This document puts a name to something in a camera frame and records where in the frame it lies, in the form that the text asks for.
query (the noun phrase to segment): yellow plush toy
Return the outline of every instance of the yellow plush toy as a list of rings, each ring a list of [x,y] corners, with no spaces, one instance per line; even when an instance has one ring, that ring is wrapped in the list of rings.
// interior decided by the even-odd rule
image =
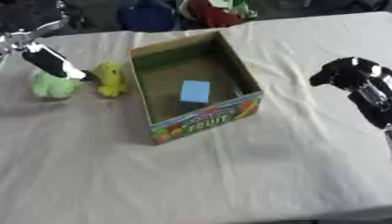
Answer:
[[[123,65],[121,64],[102,62],[94,69],[93,75],[100,82],[98,93],[105,97],[117,97],[129,91],[123,77]]]

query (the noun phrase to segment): stuffed animal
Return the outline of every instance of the stuffed animal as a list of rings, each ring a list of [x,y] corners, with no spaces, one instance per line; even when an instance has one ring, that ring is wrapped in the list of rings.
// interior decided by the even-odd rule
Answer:
[[[36,96],[54,99],[71,97],[81,86],[79,80],[58,78],[44,71],[38,72],[31,84]]]
[[[127,93],[129,88],[123,77],[123,65],[102,62],[92,72],[100,82],[98,93],[105,97],[117,97],[121,93]]]

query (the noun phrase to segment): table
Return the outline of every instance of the table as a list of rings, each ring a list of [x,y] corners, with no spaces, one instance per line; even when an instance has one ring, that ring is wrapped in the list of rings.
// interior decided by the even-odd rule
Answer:
[[[330,86],[308,78],[338,57],[392,67],[386,12],[270,20],[222,29],[265,92],[257,115],[149,145],[136,94],[84,87],[67,101],[32,97],[34,67],[0,66],[0,221],[231,223],[307,217],[375,219],[392,211],[383,133]],[[207,31],[49,38],[80,69],[127,49]]]

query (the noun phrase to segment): cardboard box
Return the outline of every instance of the cardboard box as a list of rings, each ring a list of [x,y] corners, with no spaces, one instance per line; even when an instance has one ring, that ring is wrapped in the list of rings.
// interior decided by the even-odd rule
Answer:
[[[254,114],[263,91],[219,32],[131,50],[132,73],[157,144]],[[205,108],[181,114],[184,81],[208,81]]]

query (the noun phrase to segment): blue block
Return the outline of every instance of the blue block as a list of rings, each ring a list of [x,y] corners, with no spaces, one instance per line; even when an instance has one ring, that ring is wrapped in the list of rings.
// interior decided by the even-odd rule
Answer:
[[[208,103],[210,83],[208,81],[185,80],[181,88],[182,102]]]

